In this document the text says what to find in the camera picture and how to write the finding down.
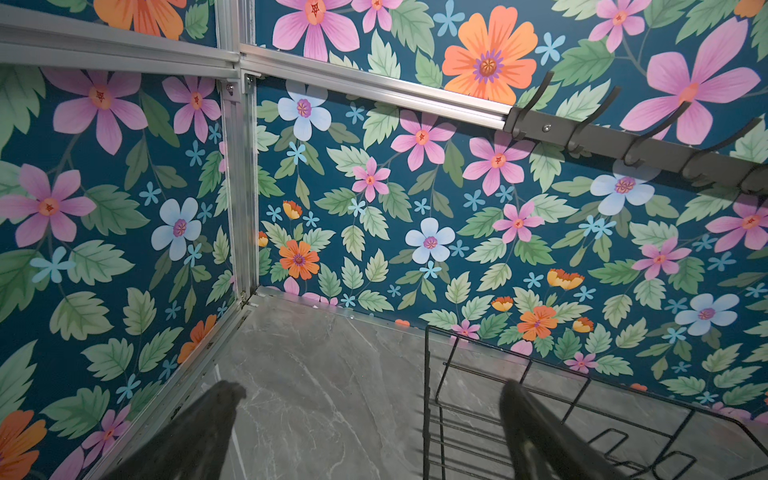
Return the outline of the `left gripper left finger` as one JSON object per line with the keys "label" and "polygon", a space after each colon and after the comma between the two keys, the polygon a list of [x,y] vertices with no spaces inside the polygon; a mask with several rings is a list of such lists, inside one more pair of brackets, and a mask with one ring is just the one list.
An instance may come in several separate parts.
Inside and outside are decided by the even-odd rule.
{"label": "left gripper left finger", "polygon": [[246,389],[219,381],[106,479],[212,479],[221,476],[237,407]]}

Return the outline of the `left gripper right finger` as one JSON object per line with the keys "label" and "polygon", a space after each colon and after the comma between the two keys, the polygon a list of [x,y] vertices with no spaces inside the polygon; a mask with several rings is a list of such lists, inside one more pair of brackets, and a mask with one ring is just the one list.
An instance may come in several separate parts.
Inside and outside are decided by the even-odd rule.
{"label": "left gripper right finger", "polygon": [[519,382],[504,384],[499,413],[516,479],[624,477]]}

